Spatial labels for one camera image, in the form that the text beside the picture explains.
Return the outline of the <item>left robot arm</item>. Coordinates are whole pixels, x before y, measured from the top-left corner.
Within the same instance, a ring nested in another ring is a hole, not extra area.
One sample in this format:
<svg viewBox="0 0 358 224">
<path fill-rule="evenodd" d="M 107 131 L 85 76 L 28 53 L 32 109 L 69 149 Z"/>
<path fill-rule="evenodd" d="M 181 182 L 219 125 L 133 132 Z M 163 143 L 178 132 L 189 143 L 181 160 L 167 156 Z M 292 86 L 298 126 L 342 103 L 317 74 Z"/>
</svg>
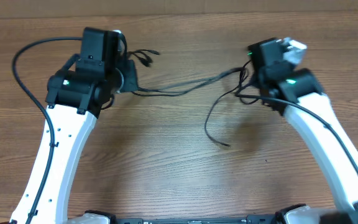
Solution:
<svg viewBox="0 0 358 224">
<path fill-rule="evenodd" d="M 87 27 L 81 51 L 52 75 L 43 106 L 21 81 L 17 61 L 38 40 L 21 48 L 11 69 L 16 82 L 45 117 L 40 147 L 24 194 L 10 223 L 116 223 L 116 216 L 87 210 L 68 218 L 68 201 L 81 153 L 99 118 L 112 105 L 114 94 L 132 91 L 136 70 L 127 56 L 127 43 L 120 30 Z"/>
</svg>

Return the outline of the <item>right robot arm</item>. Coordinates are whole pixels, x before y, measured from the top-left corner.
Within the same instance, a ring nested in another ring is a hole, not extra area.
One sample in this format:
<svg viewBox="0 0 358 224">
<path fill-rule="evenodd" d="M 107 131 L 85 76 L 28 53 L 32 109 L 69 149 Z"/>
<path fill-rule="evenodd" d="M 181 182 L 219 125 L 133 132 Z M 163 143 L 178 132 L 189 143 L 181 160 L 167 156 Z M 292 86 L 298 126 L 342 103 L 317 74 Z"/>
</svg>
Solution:
<svg viewBox="0 0 358 224">
<path fill-rule="evenodd" d="M 248 46 L 258 99 L 278 111 L 304 140 L 333 195 L 335 208 L 300 204 L 276 213 L 277 223 L 358 223 L 358 150 L 341 126 L 324 88 L 297 69 L 307 46 L 271 38 Z"/>
</svg>

